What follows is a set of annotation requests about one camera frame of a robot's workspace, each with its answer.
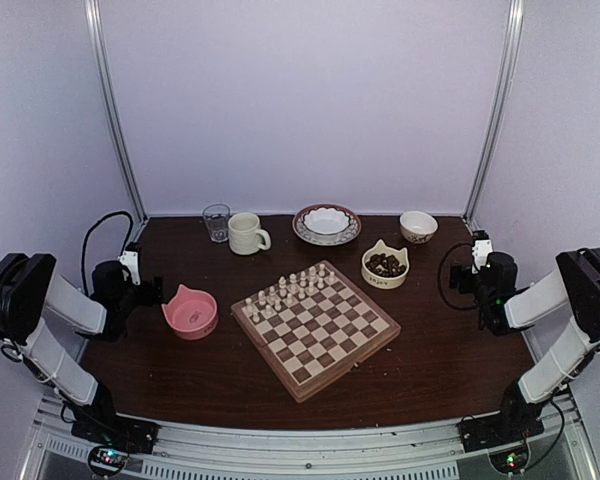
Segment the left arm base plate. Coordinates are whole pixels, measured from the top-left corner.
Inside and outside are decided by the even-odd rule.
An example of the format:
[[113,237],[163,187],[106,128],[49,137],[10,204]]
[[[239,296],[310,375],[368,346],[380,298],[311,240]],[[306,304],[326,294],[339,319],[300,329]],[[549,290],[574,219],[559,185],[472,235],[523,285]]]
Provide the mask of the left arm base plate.
[[132,454],[152,454],[158,432],[154,422],[118,415],[109,421],[79,416],[71,427],[74,437]]

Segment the white king chess piece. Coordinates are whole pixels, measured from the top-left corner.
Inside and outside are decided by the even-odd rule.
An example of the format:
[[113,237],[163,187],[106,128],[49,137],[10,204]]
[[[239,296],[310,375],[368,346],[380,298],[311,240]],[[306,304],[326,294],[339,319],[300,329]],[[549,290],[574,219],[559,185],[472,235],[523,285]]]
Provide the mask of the white king chess piece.
[[278,286],[279,286],[280,297],[282,299],[285,299],[289,293],[289,290],[288,290],[288,285],[287,285],[287,279],[284,276],[282,276],[279,279]]

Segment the white queen chess piece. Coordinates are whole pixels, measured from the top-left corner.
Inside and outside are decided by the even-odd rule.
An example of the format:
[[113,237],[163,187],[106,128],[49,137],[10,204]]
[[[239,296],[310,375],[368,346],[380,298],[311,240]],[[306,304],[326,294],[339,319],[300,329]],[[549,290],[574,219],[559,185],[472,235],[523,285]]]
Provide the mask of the white queen chess piece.
[[295,294],[298,291],[298,279],[295,273],[291,273],[289,276],[289,291]]

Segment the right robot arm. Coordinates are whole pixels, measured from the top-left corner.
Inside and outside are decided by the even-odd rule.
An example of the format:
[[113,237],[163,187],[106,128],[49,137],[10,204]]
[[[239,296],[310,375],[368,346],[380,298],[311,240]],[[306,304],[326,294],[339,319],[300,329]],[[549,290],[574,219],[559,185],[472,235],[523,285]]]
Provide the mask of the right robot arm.
[[556,329],[553,344],[505,389],[489,419],[497,438],[510,442],[600,351],[600,248],[558,254],[554,269],[527,287],[516,284],[514,258],[493,250],[490,241],[477,242],[472,253],[469,264],[451,266],[449,287],[472,297],[480,328],[496,336]]

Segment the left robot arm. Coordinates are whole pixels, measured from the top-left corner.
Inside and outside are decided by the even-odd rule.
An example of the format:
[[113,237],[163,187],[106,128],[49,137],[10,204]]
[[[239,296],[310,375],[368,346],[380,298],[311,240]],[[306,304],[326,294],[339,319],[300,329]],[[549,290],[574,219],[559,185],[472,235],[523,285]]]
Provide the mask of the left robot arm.
[[98,264],[93,293],[78,289],[59,271],[51,254],[10,253],[0,261],[0,341],[7,358],[24,363],[56,390],[74,420],[103,444],[124,433],[110,389],[79,365],[56,336],[61,322],[83,339],[115,342],[138,307],[163,300],[163,281],[141,280],[119,260]]

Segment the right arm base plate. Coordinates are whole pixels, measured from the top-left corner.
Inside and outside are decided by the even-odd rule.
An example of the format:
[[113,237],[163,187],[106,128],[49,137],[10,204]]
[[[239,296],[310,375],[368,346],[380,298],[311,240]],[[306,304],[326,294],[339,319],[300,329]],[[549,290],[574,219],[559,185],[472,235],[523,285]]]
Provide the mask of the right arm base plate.
[[539,419],[532,419],[522,426],[506,426],[500,413],[465,417],[457,427],[466,453],[521,442],[544,432],[544,425]]

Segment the white knight chess piece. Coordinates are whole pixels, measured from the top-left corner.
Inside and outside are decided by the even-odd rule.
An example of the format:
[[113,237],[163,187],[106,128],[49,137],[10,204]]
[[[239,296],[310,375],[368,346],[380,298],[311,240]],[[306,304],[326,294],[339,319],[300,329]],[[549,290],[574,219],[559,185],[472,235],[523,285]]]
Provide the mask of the white knight chess piece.
[[258,304],[260,306],[265,306],[267,304],[267,296],[264,290],[258,292]]

